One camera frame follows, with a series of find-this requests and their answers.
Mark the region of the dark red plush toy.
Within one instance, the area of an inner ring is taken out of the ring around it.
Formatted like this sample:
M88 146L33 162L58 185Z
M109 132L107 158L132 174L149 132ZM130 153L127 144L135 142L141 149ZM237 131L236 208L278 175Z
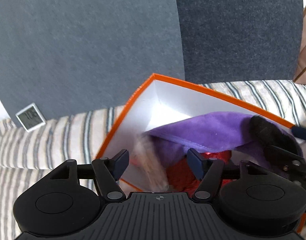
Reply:
M217 153L204 152L201 154L206 159L217 158L229 164L232 157L231 151ZM193 172L190 170L186 157L166 169L167 181L170 192L186 192L190 197L200 185Z

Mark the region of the purple fleece cloth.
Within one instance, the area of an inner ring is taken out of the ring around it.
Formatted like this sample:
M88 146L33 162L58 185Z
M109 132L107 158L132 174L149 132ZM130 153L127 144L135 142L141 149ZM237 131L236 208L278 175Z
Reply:
M253 116L238 112L212 112L159 126L144 134L150 136L165 168L184 158L190 148L199 153L239 151L254 158L261 166L272 168L272 154L263 155L262 148L249 134L249 121ZM303 152L295 138L279 129L293 141L291 149L286 151L302 157Z

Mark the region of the orange cardboard box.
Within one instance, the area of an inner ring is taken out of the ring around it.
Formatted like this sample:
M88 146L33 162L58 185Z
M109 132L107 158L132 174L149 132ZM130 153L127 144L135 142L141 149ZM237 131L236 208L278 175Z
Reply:
M286 131L306 127L306 85L273 80L199 86L154 74L126 103L98 156L133 150L136 136L155 127L223 111L262 115ZM151 193L135 165L122 181L133 192L104 210L96 239L250 239L248 226L221 220L209 204L194 203L185 193Z

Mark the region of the striped bed cover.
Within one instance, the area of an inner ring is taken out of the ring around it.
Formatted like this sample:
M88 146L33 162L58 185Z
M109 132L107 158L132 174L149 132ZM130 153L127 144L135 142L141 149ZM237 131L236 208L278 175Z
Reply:
M306 85L289 80L209 83L207 87L306 126ZM15 239L16 198L66 159L90 163L122 107L52 119L31 133L0 121L0 239Z

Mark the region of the small digital clock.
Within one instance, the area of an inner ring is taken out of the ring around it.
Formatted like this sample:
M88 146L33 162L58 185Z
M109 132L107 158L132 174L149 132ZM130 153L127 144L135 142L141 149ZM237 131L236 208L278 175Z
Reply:
M31 103L15 115L26 132L30 133L46 124L46 120L35 103Z

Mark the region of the dark grey headboard panel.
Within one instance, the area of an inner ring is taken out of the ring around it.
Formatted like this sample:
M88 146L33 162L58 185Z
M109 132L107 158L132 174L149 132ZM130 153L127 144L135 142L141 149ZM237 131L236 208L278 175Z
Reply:
M176 0L185 79L289 80L300 53L303 0Z

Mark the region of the light grey headboard panel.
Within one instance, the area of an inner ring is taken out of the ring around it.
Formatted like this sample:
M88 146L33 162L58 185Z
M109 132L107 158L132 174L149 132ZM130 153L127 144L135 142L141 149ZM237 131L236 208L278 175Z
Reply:
M153 73L184 79L176 0L0 0L0 100L11 118L125 104Z

